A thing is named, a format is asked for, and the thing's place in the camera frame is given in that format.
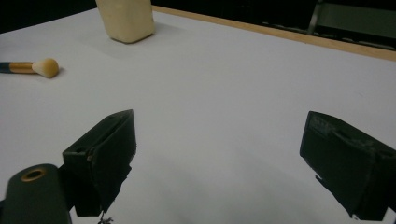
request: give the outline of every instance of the white tabletop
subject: white tabletop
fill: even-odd
[[[396,148],[396,63],[154,20],[132,45],[111,40],[96,9],[0,35],[0,61],[62,67],[53,79],[0,74],[0,199],[18,171],[60,166],[94,124],[132,108],[137,154],[106,215],[115,223],[356,223],[299,156],[305,119],[329,114]]]

